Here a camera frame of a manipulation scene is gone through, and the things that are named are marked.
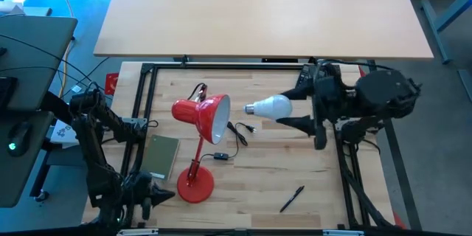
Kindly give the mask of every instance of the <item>wooden tabletop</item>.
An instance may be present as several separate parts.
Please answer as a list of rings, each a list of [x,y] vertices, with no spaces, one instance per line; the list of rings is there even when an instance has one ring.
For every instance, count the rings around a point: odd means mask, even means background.
[[[120,116],[131,115],[140,69],[141,63],[122,64],[112,105],[112,109]],[[342,66],[341,70],[346,84],[352,85],[359,78],[356,67]],[[231,98],[230,120],[253,125],[257,132],[249,133],[245,128],[238,128],[249,146],[241,146],[234,159],[203,159],[202,165],[211,170],[215,178],[215,190],[210,198],[200,204],[189,204],[177,194],[152,210],[147,226],[329,229],[336,228],[339,223],[347,224],[331,127],[327,127],[327,147],[315,150],[313,138],[308,138],[305,133],[267,119],[248,116],[242,111],[246,103],[293,88],[297,76],[296,71],[279,70],[160,69],[150,115],[150,119],[159,121],[159,126],[149,128],[147,136],[150,138],[158,134],[181,140],[170,180],[161,184],[163,188],[177,192],[178,175],[190,165],[196,152],[198,132],[195,126],[173,119],[170,107],[175,100],[187,98],[197,83],[205,82],[208,85],[208,95],[228,94]],[[148,85],[144,89],[140,115],[144,111],[147,91]],[[311,112],[309,100],[294,101],[293,104],[294,116]],[[370,136],[369,140],[375,141],[375,138]],[[104,145],[108,163],[117,171],[121,167],[124,149],[124,145],[117,143]],[[235,135],[226,131],[220,144],[205,142],[202,153],[214,152],[234,154]],[[367,195],[385,218],[393,222],[378,151],[362,142],[358,157]],[[283,204],[302,185],[305,185],[303,192],[280,214]],[[357,200],[354,200],[354,204],[360,221]],[[87,203],[83,221],[91,221],[97,214],[98,209],[92,209]],[[133,222],[139,222],[140,217],[141,207],[137,206]]]
[[[111,0],[94,54],[433,58],[410,0]]]

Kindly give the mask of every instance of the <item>black pen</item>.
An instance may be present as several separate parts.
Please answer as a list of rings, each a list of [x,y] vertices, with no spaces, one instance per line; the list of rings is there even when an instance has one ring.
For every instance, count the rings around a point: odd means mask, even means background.
[[[288,202],[285,203],[285,205],[282,206],[282,209],[280,210],[280,213],[282,213],[282,212],[288,207],[288,205],[295,199],[295,197],[297,197],[298,194],[300,194],[301,191],[303,191],[303,188],[305,188],[305,185],[299,187],[299,188],[296,190],[295,195],[292,196],[292,197],[290,198],[290,200],[288,200]]]

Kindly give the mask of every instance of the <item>green book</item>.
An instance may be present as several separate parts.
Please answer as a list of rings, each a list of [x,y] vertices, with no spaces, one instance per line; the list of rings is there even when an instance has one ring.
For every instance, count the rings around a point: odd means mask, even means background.
[[[179,139],[152,135],[141,168],[155,178],[169,180],[179,143]]]

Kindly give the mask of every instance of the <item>light bulb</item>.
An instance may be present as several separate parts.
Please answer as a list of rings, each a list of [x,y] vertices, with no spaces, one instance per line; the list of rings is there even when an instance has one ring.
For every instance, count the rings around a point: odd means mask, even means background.
[[[292,104],[284,95],[274,95],[243,107],[246,114],[253,114],[272,120],[289,117],[292,113]]]

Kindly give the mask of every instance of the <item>computer mouse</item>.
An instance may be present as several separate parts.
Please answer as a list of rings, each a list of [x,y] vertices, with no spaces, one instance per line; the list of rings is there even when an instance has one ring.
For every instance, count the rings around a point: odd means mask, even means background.
[[[31,124],[29,122],[20,122],[12,127],[8,133],[7,150],[11,156],[21,156],[28,151],[30,147]]]

